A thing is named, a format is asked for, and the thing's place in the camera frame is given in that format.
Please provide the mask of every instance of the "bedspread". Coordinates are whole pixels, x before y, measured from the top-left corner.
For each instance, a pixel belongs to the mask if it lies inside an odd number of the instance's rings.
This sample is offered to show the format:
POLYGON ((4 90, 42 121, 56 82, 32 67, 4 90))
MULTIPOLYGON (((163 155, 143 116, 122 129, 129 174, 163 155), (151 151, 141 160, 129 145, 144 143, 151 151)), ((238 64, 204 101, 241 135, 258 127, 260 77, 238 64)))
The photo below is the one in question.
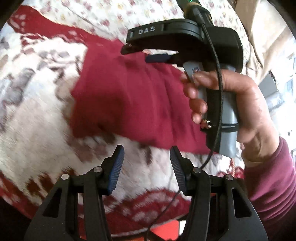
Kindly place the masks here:
MULTIPOLYGON (((32 7, 21 6, 0 35, 0 196, 31 218, 62 174, 84 174, 122 144, 126 155, 117 188, 104 197, 107 222, 113 236, 145 230, 178 190, 168 150, 112 133, 74 138, 67 122, 73 106, 70 91, 79 79, 88 43, 124 41, 128 28, 180 18, 181 10, 170 0, 24 3, 32 7)), ((227 2, 202 4, 216 25, 232 24, 241 31, 238 18, 224 10, 230 9, 227 2)), ((247 40, 243 32, 242 42, 247 40)), ((244 55, 246 62, 247 48, 244 55)), ((206 158, 182 154, 194 166, 206 158)), ((236 158, 214 155, 205 171, 242 177, 243 167, 238 146, 236 158)), ((80 223, 82 207, 80 196, 80 223)), ((182 216, 188 208, 189 199, 180 195, 158 223, 182 216)))

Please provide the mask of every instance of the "metal pin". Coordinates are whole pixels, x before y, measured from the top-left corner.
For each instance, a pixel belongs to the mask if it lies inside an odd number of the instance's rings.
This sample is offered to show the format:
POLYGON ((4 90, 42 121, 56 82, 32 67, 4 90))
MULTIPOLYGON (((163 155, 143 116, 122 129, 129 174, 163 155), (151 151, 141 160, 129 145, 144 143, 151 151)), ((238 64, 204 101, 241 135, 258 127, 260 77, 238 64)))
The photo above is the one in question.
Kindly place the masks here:
POLYGON ((101 172, 103 169, 101 167, 95 167, 94 172, 101 172))
POLYGON ((200 122, 201 129, 211 129, 213 124, 209 120, 202 119, 200 122))
POLYGON ((193 172, 195 172, 195 173, 201 173, 202 170, 199 167, 194 167, 193 168, 193 172))
POLYGON ((69 178, 69 174, 65 173, 62 175, 63 180, 67 180, 69 178))
POLYGON ((229 180, 229 181, 232 181, 232 180, 233 180, 233 176, 230 175, 230 174, 226 174, 224 177, 225 177, 227 180, 229 180))

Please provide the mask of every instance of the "black cable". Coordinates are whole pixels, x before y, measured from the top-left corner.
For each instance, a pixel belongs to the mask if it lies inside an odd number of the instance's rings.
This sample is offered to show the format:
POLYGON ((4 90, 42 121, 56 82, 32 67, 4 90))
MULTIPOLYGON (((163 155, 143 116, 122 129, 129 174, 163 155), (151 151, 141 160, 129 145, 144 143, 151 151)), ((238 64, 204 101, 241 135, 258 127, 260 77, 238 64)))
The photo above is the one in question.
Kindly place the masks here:
POLYGON ((148 234, 150 232, 151 227, 160 219, 160 217, 170 208, 170 206, 173 204, 174 200, 176 199, 177 195, 180 193, 180 189, 178 192, 174 195, 173 199, 170 201, 170 203, 166 206, 166 208, 157 216, 156 219, 148 226, 147 231, 144 236, 144 241, 148 241, 148 234))
MULTIPOLYGON (((213 147, 207 157, 207 160, 204 162, 204 164, 202 164, 202 166, 200 167, 201 169, 203 169, 211 160, 211 157, 214 153, 214 149, 217 145, 218 139, 219 139, 219 135, 220 135, 220 129, 221 129, 221 124, 222 124, 222 112, 223 112, 223 82, 222 82, 222 74, 221 74, 221 68, 220 68, 220 63, 219 63, 219 59, 215 50, 215 47, 211 41, 211 38, 209 36, 209 33, 207 32, 206 26, 205 26, 205 21, 203 20, 203 17, 199 11, 198 8, 194 8, 193 9, 193 14, 196 18, 196 22, 197 24, 200 24, 202 27, 202 30, 205 34, 205 37, 208 41, 208 43, 210 44, 211 47, 211 52, 212 52, 212 56, 215 59, 215 63, 216 63, 216 71, 217 71, 217 77, 218 77, 218 83, 219 83, 219 97, 220 97, 220 105, 219 105, 219 121, 218 121, 218 126, 217 126, 217 131, 216 131, 216 136, 215 136, 215 141, 213 144, 213 147)), ((145 233, 144 236, 144 241, 148 241, 148 234, 150 232, 151 227, 159 220, 159 218, 170 208, 170 206, 172 205, 173 201, 176 199, 177 195, 180 193, 180 190, 174 195, 172 201, 170 201, 170 203, 167 205, 167 207, 158 215, 158 217, 148 226, 147 231, 145 233)))
POLYGON ((217 130, 216 130, 216 137, 215 137, 215 141, 214 144, 212 146, 212 149, 207 157, 207 160, 204 162, 204 164, 202 164, 202 166, 200 167, 201 169, 203 169, 210 161, 213 153, 214 153, 214 149, 216 148, 219 136, 220 136, 220 129, 221 129, 221 124, 222 124, 222 113, 223 113, 223 82, 222 82, 222 74, 221 74, 221 68, 220 68, 220 63, 219 63, 219 59, 215 50, 215 47, 211 41, 211 38, 209 36, 209 33, 207 32, 206 26, 205 26, 205 21, 202 17, 202 14, 200 13, 198 7, 194 7, 193 9, 193 14, 195 16, 196 22, 197 24, 201 25, 202 30, 204 32, 204 35, 211 47, 211 53, 213 58, 215 59, 215 63, 216 63, 216 71, 217 71, 217 77, 218 77, 218 83, 219 83, 219 97, 220 97, 220 105, 219 105, 219 121, 218 121, 218 126, 217 126, 217 130))

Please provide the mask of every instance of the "maroon sleeve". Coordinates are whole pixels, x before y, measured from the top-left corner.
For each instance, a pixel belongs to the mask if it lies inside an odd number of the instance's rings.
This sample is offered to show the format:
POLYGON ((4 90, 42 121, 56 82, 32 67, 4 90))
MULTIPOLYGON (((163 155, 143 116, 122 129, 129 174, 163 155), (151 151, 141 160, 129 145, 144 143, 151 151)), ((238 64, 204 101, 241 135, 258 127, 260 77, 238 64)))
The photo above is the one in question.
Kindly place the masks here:
POLYGON ((283 138, 280 137, 279 147, 269 161, 246 167, 245 181, 249 199, 271 240, 295 211, 296 174, 283 138))

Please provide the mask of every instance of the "red cloth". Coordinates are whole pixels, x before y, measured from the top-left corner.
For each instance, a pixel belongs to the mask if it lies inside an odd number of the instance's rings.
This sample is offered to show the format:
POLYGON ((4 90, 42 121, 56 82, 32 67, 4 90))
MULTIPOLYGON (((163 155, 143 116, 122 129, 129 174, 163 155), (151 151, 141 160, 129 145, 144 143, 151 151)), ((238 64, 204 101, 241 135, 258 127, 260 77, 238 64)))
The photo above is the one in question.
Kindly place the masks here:
POLYGON ((30 6, 21 5, 10 17, 8 24, 15 32, 20 34, 39 34, 47 38, 60 37, 65 42, 83 43, 86 45, 91 42, 109 42, 109 40, 90 34, 83 29, 54 23, 30 6), (19 18, 20 14, 26 16, 25 20, 19 18))
POLYGON ((167 64, 147 64, 144 53, 120 54, 118 40, 89 45, 72 96, 70 125, 75 137, 101 130, 158 148, 205 154, 205 134, 190 118, 181 71, 167 64))

